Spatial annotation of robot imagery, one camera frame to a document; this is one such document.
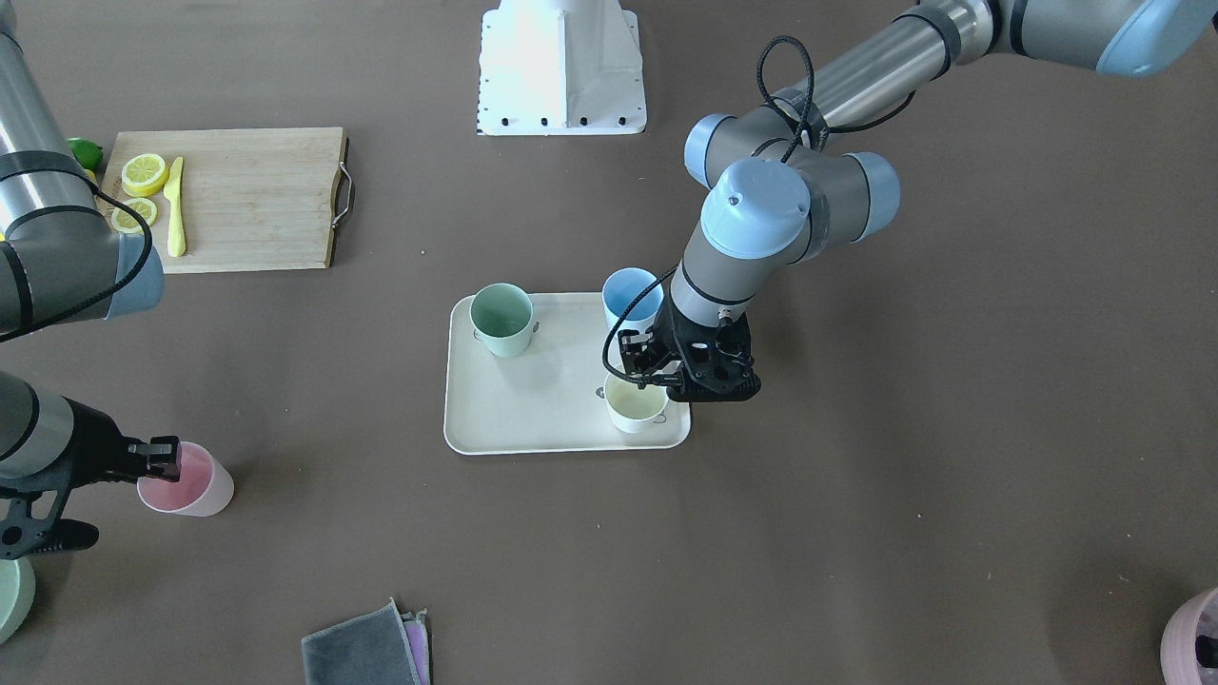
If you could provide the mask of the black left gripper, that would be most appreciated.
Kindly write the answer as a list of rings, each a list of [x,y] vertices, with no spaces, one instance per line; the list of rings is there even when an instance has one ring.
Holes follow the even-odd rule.
[[[646,333],[620,330],[621,324],[622,372],[635,385],[664,388],[667,399],[678,402],[747,401],[762,388],[745,314],[723,314],[717,324],[702,325],[663,303]]]

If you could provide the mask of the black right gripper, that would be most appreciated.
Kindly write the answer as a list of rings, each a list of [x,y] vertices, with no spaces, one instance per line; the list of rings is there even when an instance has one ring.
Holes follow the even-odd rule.
[[[99,529],[65,518],[67,499],[96,481],[152,478],[180,481],[180,439],[158,435],[149,441],[125,438],[108,416],[74,400],[61,399],[55,413],[67,417],[67,436],[51,450],[52,463],[29,477],[2,477],[2,559],[65,555],[91,548]]]

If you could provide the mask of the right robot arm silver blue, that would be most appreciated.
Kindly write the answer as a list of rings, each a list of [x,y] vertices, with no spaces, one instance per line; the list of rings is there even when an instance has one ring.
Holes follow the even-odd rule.
[[[78,165],[26,65],[11,12],[1,39],[2,339],[147,311],[164,294],[149,235],[108,228],[99,186]],[[1,377],[2,559],[89,548],[97,528],[65,518],[95,481],[177,481],[173,435],[125,438],[97,410]]]

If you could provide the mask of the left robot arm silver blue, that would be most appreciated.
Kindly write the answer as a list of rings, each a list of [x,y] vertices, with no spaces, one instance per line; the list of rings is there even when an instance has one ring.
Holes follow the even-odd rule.
[[[1213,1],[920,1],[826,67],[797,45],[804,80],[761,84],[749,115],[709,115],[687,137],[685,165],[706,199],[678,264],[644,286],[665,289],[657,321],[614,322],[605,368],[674,401],[752,399],[761,382],[747,308],[770,274],[860,243],[900,207],[893,166],[828,155],[832,137],[892,119],[918,88],[989,52],[1142,78],[1214,27]]]

